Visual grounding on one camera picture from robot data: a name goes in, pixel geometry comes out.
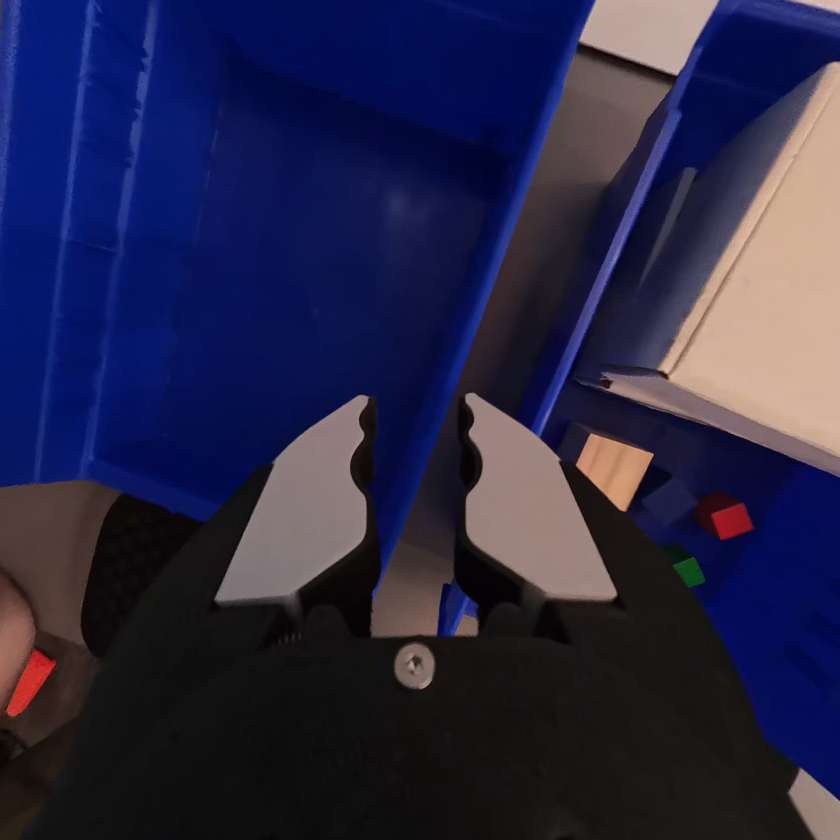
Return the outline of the red wooden cube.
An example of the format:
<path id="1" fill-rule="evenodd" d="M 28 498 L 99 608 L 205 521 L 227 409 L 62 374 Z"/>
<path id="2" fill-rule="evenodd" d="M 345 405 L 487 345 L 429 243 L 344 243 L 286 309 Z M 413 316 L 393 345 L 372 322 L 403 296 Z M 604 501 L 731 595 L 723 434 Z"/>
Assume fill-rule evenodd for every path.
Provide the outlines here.
<path id="1" fill-rule="evenodd" d="M 722 491 L 699 499 L 694 510 L 698 524 L 717 539 L 729 540 L 754 530 L 746 505 Z"/>

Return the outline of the blue wooden cube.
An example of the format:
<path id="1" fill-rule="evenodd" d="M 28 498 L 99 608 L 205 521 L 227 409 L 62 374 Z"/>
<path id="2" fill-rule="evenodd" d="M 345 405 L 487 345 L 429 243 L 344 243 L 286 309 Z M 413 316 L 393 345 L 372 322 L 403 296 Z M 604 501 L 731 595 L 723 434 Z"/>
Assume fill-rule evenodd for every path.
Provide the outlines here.
<path id="1" fill-rule="evenodd" d="M 692 513 L 699 501 L 680 479 L 673 476 L 657 483 L 653 489 L 646 489 L 640 499 L 641 507 L 663 527 L 672 526 Z"/>

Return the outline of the person's left hand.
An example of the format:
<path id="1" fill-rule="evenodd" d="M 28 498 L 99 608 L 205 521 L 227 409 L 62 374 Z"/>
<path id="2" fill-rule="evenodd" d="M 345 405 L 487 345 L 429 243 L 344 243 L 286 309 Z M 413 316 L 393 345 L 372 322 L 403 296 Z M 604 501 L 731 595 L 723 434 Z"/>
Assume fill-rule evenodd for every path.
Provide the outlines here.
<path id="1" fill-rule="evenodd" d="M 33 610 L 16 583 L 1 573 L 1 712 L 5 713 L 35 647 Z"/>

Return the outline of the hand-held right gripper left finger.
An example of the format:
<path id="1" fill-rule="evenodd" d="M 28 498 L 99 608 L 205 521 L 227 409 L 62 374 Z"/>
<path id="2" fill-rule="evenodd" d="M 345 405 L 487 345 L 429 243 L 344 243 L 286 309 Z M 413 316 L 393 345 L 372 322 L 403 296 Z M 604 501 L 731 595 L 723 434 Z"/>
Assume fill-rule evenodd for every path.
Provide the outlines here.
<path id="1" fill-rule="evenodd" d="M 291 627 L 336 610 L 371 634 L 382 551 L 371 483 L 377 405 L 357 395 L 294 439 L 214 514 L 229 547 L 218 608 L 269 606 Z"/>

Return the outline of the blue plastic bin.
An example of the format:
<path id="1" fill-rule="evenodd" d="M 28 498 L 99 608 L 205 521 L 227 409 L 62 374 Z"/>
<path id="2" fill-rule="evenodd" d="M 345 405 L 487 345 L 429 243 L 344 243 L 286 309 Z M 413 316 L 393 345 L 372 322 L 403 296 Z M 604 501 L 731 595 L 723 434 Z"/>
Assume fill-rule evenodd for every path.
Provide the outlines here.
<path id="1" fill-rule="evenodd" d="M 385 568 L 593 2 L 2 2 L 2 486 L 208 519 L 376 400 Z"/>
<path id="2" fill-rule="evenodd" d="M 764 736 L 838 793 L 838 475 L 716 427 L 592 389 L 574 375 L 581 347 L 627 240 L 651 193 L 722 146 L 820 68 L 838 62 L 838 13 L 796 2 L 719 2 L 675 85 L 647 121 L 591 227 L 577 270 L 516 420 L 574 466 L 584 428 L 654 454 L 622 526 L 640 526 L 663 548 L 693 552 L 703 605 L 745 685 Z M 646 489 L 680 479 L 698 499 L 742 501 L 754 530 L 729 540 L 694 512 L 669 527 L 641 507 Z M 564 603 L 567 626 L 618 618 L 617 601 Z"/>

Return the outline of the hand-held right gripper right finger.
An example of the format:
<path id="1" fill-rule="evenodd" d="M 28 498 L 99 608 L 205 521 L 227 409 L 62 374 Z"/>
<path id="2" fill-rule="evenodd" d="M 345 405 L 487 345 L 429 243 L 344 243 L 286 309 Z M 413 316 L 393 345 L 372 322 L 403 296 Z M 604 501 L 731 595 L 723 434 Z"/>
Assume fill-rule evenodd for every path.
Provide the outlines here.
<path id="1" fill-rule="evenodd" d="M 550 602 L 607 605 L 617 590 L 560 458 L 475 393 L 458 405 L 465 486 L 455 581 L 486 621 L 511 604 L 538 616 Z"/>

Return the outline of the small red object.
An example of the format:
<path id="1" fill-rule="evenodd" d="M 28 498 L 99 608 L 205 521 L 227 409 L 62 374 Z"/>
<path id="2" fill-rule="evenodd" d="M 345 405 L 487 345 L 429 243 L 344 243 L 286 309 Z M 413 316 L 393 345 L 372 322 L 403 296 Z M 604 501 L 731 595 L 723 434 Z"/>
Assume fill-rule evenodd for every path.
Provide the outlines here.
<path id="1" fill-rule="evenodd" d="M 14 688 L 5 713 L 16 718 L 27 710 L 56 668 L 56 661 L 35 648 Z"/>

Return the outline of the green wooden cube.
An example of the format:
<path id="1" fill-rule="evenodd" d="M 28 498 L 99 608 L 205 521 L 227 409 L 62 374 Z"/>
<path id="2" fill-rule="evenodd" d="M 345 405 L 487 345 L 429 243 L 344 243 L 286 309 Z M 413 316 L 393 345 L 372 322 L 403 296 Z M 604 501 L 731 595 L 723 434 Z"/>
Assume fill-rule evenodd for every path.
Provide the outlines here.
<path id="1" fill-rule="evenodd" d="M 689 588 L 706 583 L 706 577 L 693 554 L 679 543 L 664 546 L 663 551 L 675 572 Z"/>

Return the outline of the natural wooden cube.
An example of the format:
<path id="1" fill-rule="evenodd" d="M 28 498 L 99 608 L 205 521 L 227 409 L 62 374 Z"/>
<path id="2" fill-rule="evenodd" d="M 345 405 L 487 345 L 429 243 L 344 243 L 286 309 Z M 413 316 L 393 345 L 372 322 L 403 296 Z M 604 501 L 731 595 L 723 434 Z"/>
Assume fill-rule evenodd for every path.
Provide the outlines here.
<path id="1" fill-rule="evenodd" d="M 653 458 L 646 449 L 585 427 L 575 465 L 618 510 L 627 511 Z"/>

